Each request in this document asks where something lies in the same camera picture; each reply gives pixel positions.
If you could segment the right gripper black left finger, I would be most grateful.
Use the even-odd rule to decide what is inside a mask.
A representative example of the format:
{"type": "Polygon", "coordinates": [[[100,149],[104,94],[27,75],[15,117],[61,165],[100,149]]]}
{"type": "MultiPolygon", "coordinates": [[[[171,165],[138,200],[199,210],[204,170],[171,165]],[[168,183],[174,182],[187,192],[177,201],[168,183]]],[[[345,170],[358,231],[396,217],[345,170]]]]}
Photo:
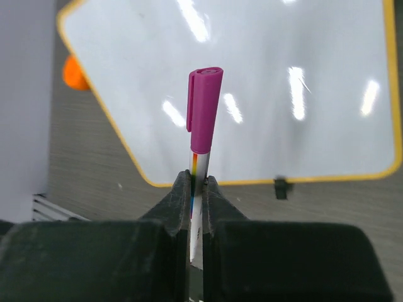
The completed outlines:
{"type": "Polygon", "coordinates": [[[2,223],[2,301],[187,301],[190,186],[132,221],[2,223]]]}

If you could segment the orange framed whiteboard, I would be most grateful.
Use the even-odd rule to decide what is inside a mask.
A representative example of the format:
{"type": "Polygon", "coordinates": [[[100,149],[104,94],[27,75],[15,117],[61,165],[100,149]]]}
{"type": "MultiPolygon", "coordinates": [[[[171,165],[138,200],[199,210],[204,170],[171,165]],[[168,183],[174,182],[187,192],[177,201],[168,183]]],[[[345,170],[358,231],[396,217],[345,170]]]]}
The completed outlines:
{"type": "Polygon", "coordinates": [[[362,181],[402,163],[393,1],[72,1],[57,29],[140,175],[188,167],[188,76],[224,71],[222,185],[362,181]]]}

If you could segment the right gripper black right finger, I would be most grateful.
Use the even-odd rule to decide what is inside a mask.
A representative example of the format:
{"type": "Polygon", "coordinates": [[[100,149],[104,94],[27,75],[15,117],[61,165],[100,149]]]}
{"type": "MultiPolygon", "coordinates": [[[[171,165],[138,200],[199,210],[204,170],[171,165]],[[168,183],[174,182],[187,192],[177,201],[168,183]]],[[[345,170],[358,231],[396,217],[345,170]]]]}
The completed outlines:
{"type": "Polygon", "coordinates": [[[205,301],[392,301],[366,234],[340,223],[250,220],[203,188],[205,301]]]}

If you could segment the magenta marker cap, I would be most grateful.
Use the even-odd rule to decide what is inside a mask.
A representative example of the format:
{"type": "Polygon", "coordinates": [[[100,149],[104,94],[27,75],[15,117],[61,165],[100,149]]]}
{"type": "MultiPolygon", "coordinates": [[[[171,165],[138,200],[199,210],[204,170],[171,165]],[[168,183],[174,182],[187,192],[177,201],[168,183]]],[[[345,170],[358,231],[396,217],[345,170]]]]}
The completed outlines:
{"type": "Polygon", "coordinates": [[[186,129],[191,133],[190,149],[197,154],[211,151],[223,75],[220,67],[189,74],[186,129]]]}

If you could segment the white marker pen body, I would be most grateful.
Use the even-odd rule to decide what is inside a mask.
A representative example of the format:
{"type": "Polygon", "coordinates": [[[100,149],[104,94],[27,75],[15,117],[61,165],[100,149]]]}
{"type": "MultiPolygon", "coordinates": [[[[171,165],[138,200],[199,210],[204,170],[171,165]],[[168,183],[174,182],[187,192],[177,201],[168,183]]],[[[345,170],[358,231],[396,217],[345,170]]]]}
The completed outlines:
{"type": "Polygon", "coordinates": [[[210,154],[191,152],[191,228],[190,228],[190,262],[193,262],[202,229],[202,191],[208,172],[210,154]]]}

